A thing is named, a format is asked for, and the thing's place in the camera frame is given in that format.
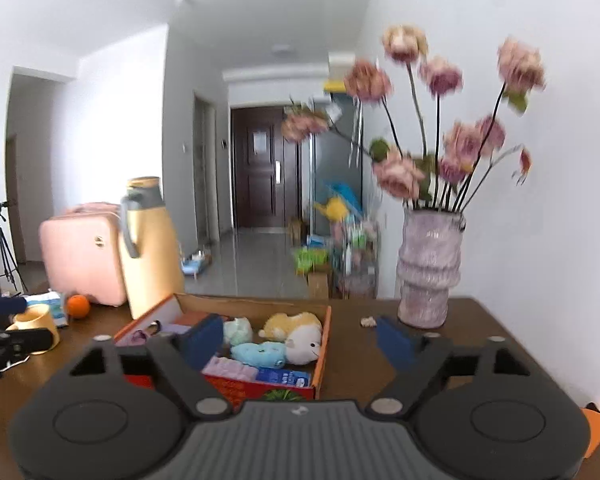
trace gray ribbed plate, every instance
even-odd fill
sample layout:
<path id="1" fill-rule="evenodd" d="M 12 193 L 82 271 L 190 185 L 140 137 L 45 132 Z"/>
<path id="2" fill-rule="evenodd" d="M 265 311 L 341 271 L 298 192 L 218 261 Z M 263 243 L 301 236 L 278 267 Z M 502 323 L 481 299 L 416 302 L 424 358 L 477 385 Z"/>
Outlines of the gray ribbed plate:
<path id="1" fill-rule="evenodd" d="M 452 480 L 407 430 L 364 417 L 355 403 L 247 402 L 194 428 L 152 480 Z"/>

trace yellow mug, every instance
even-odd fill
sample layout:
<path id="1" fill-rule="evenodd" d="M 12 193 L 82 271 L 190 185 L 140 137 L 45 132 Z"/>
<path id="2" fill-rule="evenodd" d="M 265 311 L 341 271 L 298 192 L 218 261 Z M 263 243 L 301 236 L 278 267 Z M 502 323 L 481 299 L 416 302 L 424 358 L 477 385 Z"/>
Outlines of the yellow mug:
<path id="1" fill-rule="evenodd" d="M 54 336 L 54 344 L 49 349 L 51 350 L 60 342 L 60 335 L 54 318 L 51 316 L 49 307 L 46 304 L 38 303 L 28 307 L 22 314 L 16 314 L 13 317 L 14 323 L 7 330 L 28 330 L 30 328 L 46 328 Z M 33 352 L 33 355 L 43 354 L 42 352 Z"/>

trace orange fruit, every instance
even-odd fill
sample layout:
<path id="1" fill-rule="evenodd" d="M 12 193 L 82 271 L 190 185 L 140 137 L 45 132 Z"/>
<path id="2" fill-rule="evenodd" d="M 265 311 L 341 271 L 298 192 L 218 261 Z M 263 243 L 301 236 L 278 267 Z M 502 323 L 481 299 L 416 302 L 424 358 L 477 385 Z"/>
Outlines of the orange fruit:
<path id="1" fill-rule="evenodd" d="M 90 308 L 89 300 L 80 294 L 70 297 L 64 304 L 65 312 L 74 319 L 82 319 L 87 316 Z"/>

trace brown door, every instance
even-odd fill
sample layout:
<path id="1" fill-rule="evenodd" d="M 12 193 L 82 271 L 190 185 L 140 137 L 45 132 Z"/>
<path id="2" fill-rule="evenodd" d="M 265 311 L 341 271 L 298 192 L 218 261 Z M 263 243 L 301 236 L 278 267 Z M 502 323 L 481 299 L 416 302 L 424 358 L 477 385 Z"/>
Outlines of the brown door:
<path id="1" fill-rule="evenodd" d="M 280 131 L 283 107 L 232 110 L 238 227 L 284 227 L 298 216 L 299 149 Z"/>
<path id="2" fill-rule="evenodd" d="M 7 201 L 9 203 L 9 225 L 11 226 L 11 241 L 16 262 L 26 263 L 24 238 L 18 209 L 18 177 L 16 168 L 16 137 L 9 137 L 4 150 L 4 169 L 6 177 Z"/>

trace blue and white package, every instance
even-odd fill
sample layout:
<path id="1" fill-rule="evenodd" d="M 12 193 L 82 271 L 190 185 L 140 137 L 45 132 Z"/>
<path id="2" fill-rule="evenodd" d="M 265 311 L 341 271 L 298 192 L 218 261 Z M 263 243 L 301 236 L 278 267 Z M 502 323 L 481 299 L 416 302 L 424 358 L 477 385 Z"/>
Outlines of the blue and white package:
<path id="1" fill-rule="evenodd" d="M 50 290 L 46 294 L 38 294 L 36 296 L 25 296 L 27 306 L 45 304 L 49 307 L 49 312 L 54 318 L 54 323 L 57 327 L 67 326 L 66 314 L 64 313 L 65 294 Z"/>
<path id="2" fill-rule="evenodd" d="M 277 370 L 276 368 L 258 368 L 256 381 L 307 388 L 311 384 L 311 374 L 297 370 L 285 370 L 284 368 L 282 370 Z"/>

